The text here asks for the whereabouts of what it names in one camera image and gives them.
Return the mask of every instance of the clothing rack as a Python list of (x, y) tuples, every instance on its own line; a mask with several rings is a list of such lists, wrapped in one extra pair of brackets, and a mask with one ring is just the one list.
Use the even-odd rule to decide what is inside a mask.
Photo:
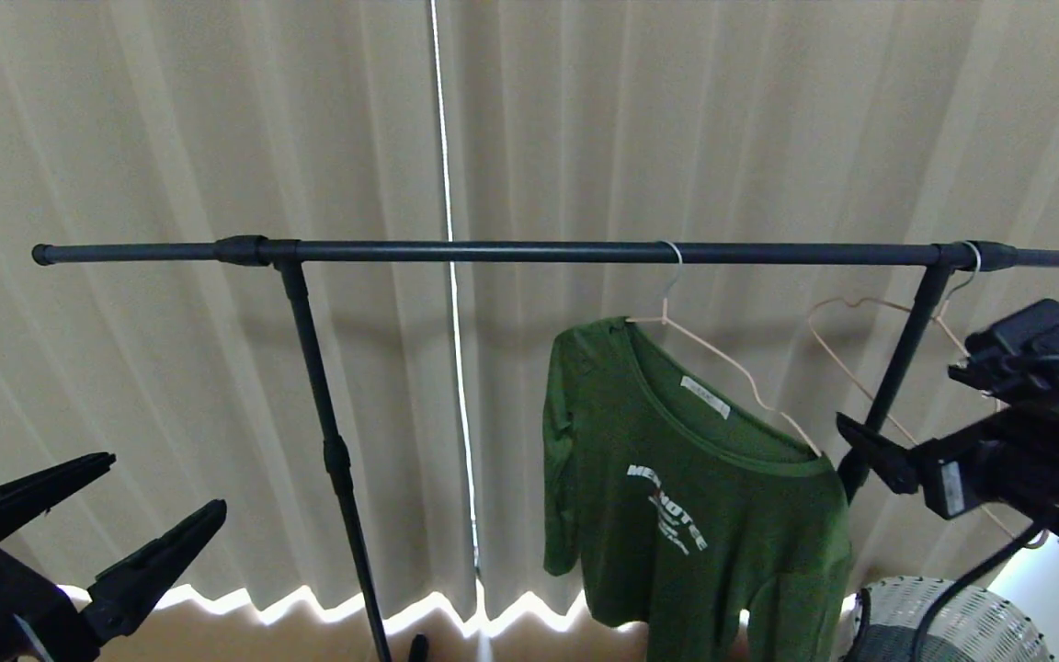
[[(685, 264), (798, 264), (882, 265), (925, 267), (917, 284), (913, 309), (896, 342), (894, 355), (881, 378), (865, 424), (879, 430), (889, 415), (904, 374), (915, 357), (917, 344), (930, 316), (941, 302), (946, 285), (955, 271), (1000, 271), (1004, 268), (1059, 268), (1059, 251), (1015, 248), (995, 241), (951, 244), (676, 244)], [(349, 453), (338, 431), (333, 398), (324, 377), (324, 363), (317, 327), (308, 303), (302, 264), (305, 262), (483, 262), (483, 263), (604, 263), (672, 264), (677, 252), (667, 243), (625, 241), (300, 241), (238, 235), (214, 243), (121, 244), (52, 247), (40, 244), (32, 250), (40, 265), (101, 262), (221, 262), (240, 267), (273, 267), (281, 272), (289, 298), (297, 334), (310, 378), (312, 400), (323, 433), (324, 466), (345, 521), (354, 568), (365, 598), (375, 650), (381, 662), (392, 662), (387, 633), (382, 629), (378, 597), (374, 592), (370, 557), (365, 551), (358, 506), (349, 475)], [(868, 478), (868, 462), (850, 449), (837, 469), (848, 500)], [(429, 642), (416, 636), (409, 661), (424, 662)]]

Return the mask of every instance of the curtain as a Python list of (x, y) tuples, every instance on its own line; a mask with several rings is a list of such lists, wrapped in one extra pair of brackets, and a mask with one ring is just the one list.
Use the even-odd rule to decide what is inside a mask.
[[(1059, 5), (443, 3), (438, 31), (460, 238), (1059, 248)], [(486, 607), (533, 590), (561, 610), (579, 579), (543, 573), (537, 525), (551, 339), (585, 320), (656, 316), (672, 268), (459, 269)], [(868, 401), (807, 335), (807, 310), (831, 297), (909, 305), (919, 278), (698, 265), (682, 269), (672, 317), (738, 358), (839, 462), (832, 416), (861, 417)], [(1041, 297), (1059, 298), (1059, 271), (981, 275), (947, 319), (966, 335)], [(875, 387), (902, 322), (841, 307), (820, 326)], [(731, 365), (652, 332), (757, 410)], [(946, 379), (957, 355), (932, 336), (894, 410), (919, 440), (991, 411)], [(877, 478), (850, 516), (854, 586), (956, 575), (1007, 537), (982, 513), (945, 523)]]
[[(226, 498), (184, 582), (358, 594), (276, 272), (30, 251), (444, 239), (432, 52), (418, 3), (0, 4), (0, 483), (118, 455), (12, 549), (86, 587)], [(471, 613), (447, 268), (306, 271), (383, 609), (437, 590)]]

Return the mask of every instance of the hanger hook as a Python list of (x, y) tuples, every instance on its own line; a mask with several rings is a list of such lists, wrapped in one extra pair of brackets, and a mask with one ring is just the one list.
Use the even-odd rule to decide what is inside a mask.
[(676, 285), (677, 281), (680, 281), (681, 269), (685, 267), (685, 256), (681, 254), (680, 248), (677, 248), (677, 244), (672, 244), (671, 241), (667, 241), (665, 239), (661, 239), (660, 243), (667, 244), (668, 247), (672, 249), (674, 253), (677, 253), (677, 271), (672, 272), (672, 278), (669, 278), (668, 284), (665, 285), (664, 293), (661, 294), (661, 297), (667, 299), (668, 292), (672, 292), (672, 285)]
[(959, 241), (958, 244), (966, 244), (967, 247), (969, 247), (974, 253), (974, 271), (971, 272), (970, 276), (967, 276), (966, 281), (959, 282), (958, 285), (955, 285), (954, 288), (950, 290), (950, 292), (947, 292), (946, 301), (943, 302), (944, 308), (946, 307), (946, 304), (951, 302), (951, 297), (954, 297), (954, 292), (958, 292), (959, 289), (966, 288), (967, 285), (970, 285), (971, 281), (974, 281), (974, 276), (979, 275), (980, 270), (983, 268), (983, 253), (979, 251), (979, 247), (975, 247), (974, 241), (967, 241), (966, 239), (963, 239), (963, 241)]

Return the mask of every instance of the shirt neckline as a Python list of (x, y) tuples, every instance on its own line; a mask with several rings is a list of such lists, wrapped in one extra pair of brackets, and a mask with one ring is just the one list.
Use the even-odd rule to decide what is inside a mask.
[[(635, 324), (627, 322), (626, 317), (613, 318), (612, 326), (621, 328), (624, 334), (622, 334), (621, 340), (614, 343), (615, 348), (624, 355), (627, 360), (627, 364), (630, 366), (631, 376), (633, 376), (636, 386), (643, 391), (645, 398), (651, 404), (651, 406), (659, 412), (661, 417), (665, 419), (674, 429), (676, 429), (682, 436), (684, 436), (698, 448), (703, 449), (711, 453), (711, 455), (718, 457), (720, 460), (733, 464), (735, 466), (740, 466), (740, 468), (749, 470), (757, 470), (761, 473), (770, 473), (773, 477), (787, 477), (787, 478), (807, 478), (814, 477), (816, 473), (825, 472), (825, 470), (832, 469), (832, 462), (828, 460), (827, 457), (811, 457), (804, 462), (774, 462), (769, 460), (757, 460), (757, 458), (741, 455), (739, 452), (731, 451), (731, 449), (723, 449), (719, 444), (714, 443), (703, 435), (699, 435), (693, 429), (688, 428), (672, 411), (665, 406), (665, 404), (660, 399), (656, 391), (651, 389), (651, 384), (648, 384), (647, 378), (644, 376), (644, 369), (640, 365), (640, 357), (636, 355), (635, 347), (631, 344), (631, 338), (629, 335), (639, 339), (650, 348), (651, 352), (659, 354), (661, 358), (664, 358), (667, 363), (672, 364), (681, 373), (688, 374), (689, 377), (694, 377), (695, 380), (702, 384), (711, 394), (717, 395), (717, 397), (722, 398), (724, 401), (731, 401), (730, 398), (724, 397), (724, 395), (719, 394), (717, 390), (713, 387), (706, 384), (705, 381), (698, 380), (689, 370), (685, 369), (677, 359), (674, 359), (668, 352), (665, 352), (664, 347), (652, 342), (651, 338), (644, 334)], [(777, 439), (790, 441), (791, 443), (804, 445), (802, 440), (794, 439), (794, 436), (787, 435), (787, 433), (782, 430), (774, 429), (766, 422), (757, 419), (754, 415), (750, 414), (747, 410), (739, 407), (732, 407), (735, 414), (740, 415), (749, 425), (758, 428), (764, 433), (768, 435), (777, 436)], [(811, 449), (806, 449), (806, 452), (811, 453)]]

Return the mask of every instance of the shirt sleeve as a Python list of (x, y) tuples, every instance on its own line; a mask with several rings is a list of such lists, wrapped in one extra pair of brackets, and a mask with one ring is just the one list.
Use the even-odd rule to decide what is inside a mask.
[(823, 662), (831, 655), (848, 579), (848, 559), (820, 573), (773, 575), (749, 605), (751, 659)]
[(546, 560), (551, 575), (564, 575), (575, 568), (577, 549), (575, 494), (575, 428), (568, 406), (568, 352), (564, 336), (554, 340), (546, 380), (546, 406), (542, 412), (542, 449), (546, 472)]

